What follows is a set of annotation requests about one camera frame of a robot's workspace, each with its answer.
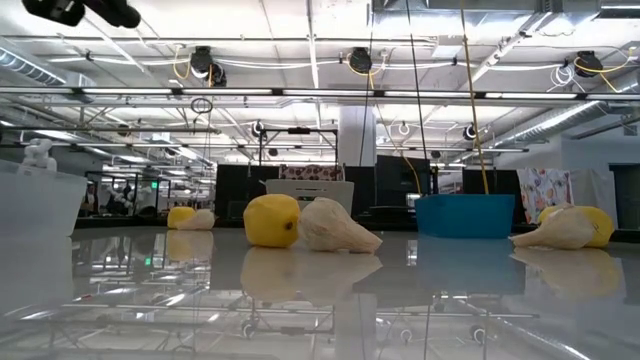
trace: white bin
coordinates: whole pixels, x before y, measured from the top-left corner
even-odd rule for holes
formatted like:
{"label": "white bin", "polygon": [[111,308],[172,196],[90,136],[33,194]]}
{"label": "white bin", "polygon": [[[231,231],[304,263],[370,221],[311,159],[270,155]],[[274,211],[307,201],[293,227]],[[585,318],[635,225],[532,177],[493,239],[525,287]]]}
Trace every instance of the white bin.
{"label": "white bin", "polygon": [[87,179],[0,160],[0,238],[69,236]]}

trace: blue plastic tub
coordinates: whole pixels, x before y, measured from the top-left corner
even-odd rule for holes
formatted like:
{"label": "blue plastic tub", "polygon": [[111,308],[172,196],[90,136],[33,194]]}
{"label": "blue plastic tub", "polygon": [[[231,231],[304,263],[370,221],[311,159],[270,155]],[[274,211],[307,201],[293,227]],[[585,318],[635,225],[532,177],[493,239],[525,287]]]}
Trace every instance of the blue plastic tub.
{"label": "blue plastic tub", "polygon": [[504,239],[511,234],[513,195],[432,195],[416,200],[420,234],[441,238]]}

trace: ceiling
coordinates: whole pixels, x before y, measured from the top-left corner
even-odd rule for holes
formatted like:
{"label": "ceiling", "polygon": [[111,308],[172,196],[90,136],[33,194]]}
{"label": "ceiling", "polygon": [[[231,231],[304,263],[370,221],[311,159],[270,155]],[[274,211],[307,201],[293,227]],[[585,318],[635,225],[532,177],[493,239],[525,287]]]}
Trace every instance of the ceiling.
{"label": "ceiling", "polygon": [[[373,22],[373,26],[368,26],[369,1],[311,0],[308,3],[309,8],[303,1],[286,0],[136,0],[129,1],[129,4],[140,12],[143,22],[137,29],[125,29],[110,26],[91,11],[87,11],[85,20],[77,27],[67,27],[28,14],[20,2],[1,0],[0,35],[54,69],[84,74],[98,87],[202,87],[203,81],[193,75],[185,80],[180,79],[171,64],[174,58],[187,59],[194,46],[200,44],[212,46],[213,57],[227,74],[228,87],[366,89],[367,77],[354,74],[338,60],[347,56],[354,46],[368,47],[373,33],[373,62],[379,65],[384,59],[385,63],[385,68],[373,77],[376,89],[415,89],[417,76],[421,90],[467,90],[467,71],[462,66],[465,51],[461,46],[462,32],[457,13],[453,12],[449,21],[436,19],[429,22],[421,22],[416,15],[412,28],[418,69],[414,73],[406,18],[379,19]],[[572,61],[579,50],[593,50],[605,67],[614,67],[625,63],[629,54],[635,56],[633,50],[630,52],[630,47],[636,46],[635,40],[640,37],[640,21],[634,19],[587,19],[580,24],[554,20],[544,28],[531,31],[511,47],[509,39],[517,35],[518,28],[528,16],[516,16],[513,12],[505,11],[504,16],[508,16],[508,21],[482,20],[474,23],[476,15],[470,13],[472,20],[467,28],[472,72],[477,71],[482,62],[497,49],[503,49],[497,65],[490,67],[473,82],[476,91],[580,92],[581,86],[588,92],[602,86],[603,80],[600,77],[575,77],[575,82],[569,82],[566,87],[554,86],[552,81],[557,68],[553,66],[561,65],[565,59]],[[307,40],[310,27],[315,44]],[[107,36],[113,38],[121,50],[105,41]],[[87,52],[90,52],[94,61],[87,61]],[[130,63],[123,53],[136,62],[146,64],[141,66],[144,71]],[[459,62],[458,66],[450,64],[454,57]],[[318,63],[317,81],[314,81],[314,60]],[[635,61],[629,61],[627,67],[611,73],[609,79],[623,76],[633,71],[635,66]],[[184,63],[176,67],[179,75],[185,74],[187,68]],[[3,78],[0,84],[34,85],[27,79],[13,75]],[[37,96],[24,99],[42,101]],[[145,100],[143,97],[132,99]],[[265,108],[252,105],[245,107],[241,104],[241,98],[224,100],[235,101],[239,105],[225,105],[224,108],[216,105],[210,114],[201,116],[189,108],[185,109],[183,116],[171,106],[119,106],[98,115],[91,124],[109,127],[127,123],[132,126],[176,129],[184,128],[185,121],[193,123],[197,118],[196,126],[204,128],[211,124],[221,134],[209,137],[200,133],[174,133],[171,141],[242,144],[254,141],[247,134],[257,120],[273,128],[314,128],[318,125],[321,128],[336,128],[341,120],[340,106],[343,105],[322,100],[318,104],[302,101],[281,108]],[[425,143],[428,146],[446,147],[464,143],[462,128],[472,122],[471,107],[466,104],[449,105],[447,102],[426,103],[428,105],[423,103],[420,109],[424,120]],[[547,109],[526,101],[490,105],[481,103],[477,107],[478,125],[486,129],[485,139],[500,136]],[[407,146],[422,143],[420,131],[417,131],[420,113],[413,101],[404,104],[383,102],[378,106],[374,111],[376,121],[388,127],[394,143]],[[77,106],[60,105],[51,110],[67,118],[77,119],[80,116]],[[85,107],[88,116],[94,116],[100,110],[101,107]],[[403,124],[409,126],[409,135],[400,133]],[[384,127],[378,126],[377,131],[381,142],[388,141]],[[143,141],[140,137],[122,139],[117,136],[108,140]],[[273,142],[274,145],[279,143],[317,144],[318,138],[282,135]],[[300,154],[286,153],[275,160],[291,161],[305,157],[319,160],[330,153],[326,150],[308,151],[302,158]],[[216,162],[235,162],[246,161],[245,155],[236,150],[227,150],[212,151],[208,156]]]}

